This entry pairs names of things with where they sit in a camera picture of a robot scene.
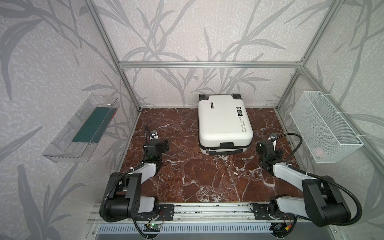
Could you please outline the white hard-shell suitcase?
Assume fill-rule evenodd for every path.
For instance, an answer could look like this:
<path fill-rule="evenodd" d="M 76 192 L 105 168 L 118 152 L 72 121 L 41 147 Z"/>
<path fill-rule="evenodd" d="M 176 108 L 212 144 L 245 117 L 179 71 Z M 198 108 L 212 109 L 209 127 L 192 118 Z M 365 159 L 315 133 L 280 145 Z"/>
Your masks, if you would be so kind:
<path fill-rule="evenodd" d="M 199 146 L 204 155 L 245 152 L 254 132 L 240 94 L 199 95 Z"/>

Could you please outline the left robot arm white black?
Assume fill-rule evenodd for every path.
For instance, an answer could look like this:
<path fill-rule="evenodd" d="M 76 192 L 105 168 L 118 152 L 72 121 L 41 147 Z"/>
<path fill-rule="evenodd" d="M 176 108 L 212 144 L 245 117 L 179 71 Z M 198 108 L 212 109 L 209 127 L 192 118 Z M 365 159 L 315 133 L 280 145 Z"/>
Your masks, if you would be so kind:
<path fill-rule="evenodd" d="M 162 154 L 169 151 L 169 142 L 158 139 L 144 145 L 140 164 L 124 173 L 111 174 L 101 205 L 100 217 L 114 223 L 136 219 L 140 214 L 157 216 L 159 201 L 155 197 L 142 196 L 142 184 L 156 176 L 163 166 Z"/>

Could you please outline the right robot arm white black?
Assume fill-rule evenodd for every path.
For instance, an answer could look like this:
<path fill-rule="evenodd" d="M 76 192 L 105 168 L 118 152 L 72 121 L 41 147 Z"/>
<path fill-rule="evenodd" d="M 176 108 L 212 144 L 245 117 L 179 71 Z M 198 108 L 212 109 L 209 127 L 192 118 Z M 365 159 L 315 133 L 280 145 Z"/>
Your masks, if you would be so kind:
<path fill-rule="evenodd" d="M 363 208 L 358 198 L 333 178 L 317 176 L 283 162 L 283 153 L 276 150 L 272 140 L 259 141 L 257 153 L 266 172 L 303 193 L 301 198 L 285 195 L 272 197 L 268 205 L 271 217 L 291 214 L 318 227 L 349 226 L 361 219 Z"/>

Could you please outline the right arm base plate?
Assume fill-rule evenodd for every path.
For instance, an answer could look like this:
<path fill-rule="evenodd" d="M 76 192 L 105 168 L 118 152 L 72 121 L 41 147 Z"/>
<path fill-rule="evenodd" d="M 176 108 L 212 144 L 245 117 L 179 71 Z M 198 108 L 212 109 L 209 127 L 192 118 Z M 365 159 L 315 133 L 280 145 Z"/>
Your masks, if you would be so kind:
<path fill-rule="evenodd" d="M 251 203 L 249 208 L 256 220 L 293 221 L 295 219 L 294 215 L 281 212 L 277 205 L 272 203 Z"/>

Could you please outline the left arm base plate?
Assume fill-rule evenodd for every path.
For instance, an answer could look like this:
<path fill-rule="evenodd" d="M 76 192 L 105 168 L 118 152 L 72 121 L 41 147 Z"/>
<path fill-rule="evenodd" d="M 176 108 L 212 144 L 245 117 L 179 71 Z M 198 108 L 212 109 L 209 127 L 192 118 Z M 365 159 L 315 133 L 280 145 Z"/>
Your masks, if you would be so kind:
<path fill-rule="evenodd" d="M 137 215 L 136 221 L 172 221 L 174 219 L 175 205 L 155 205 L 151 212 L 144 212 Z"/>

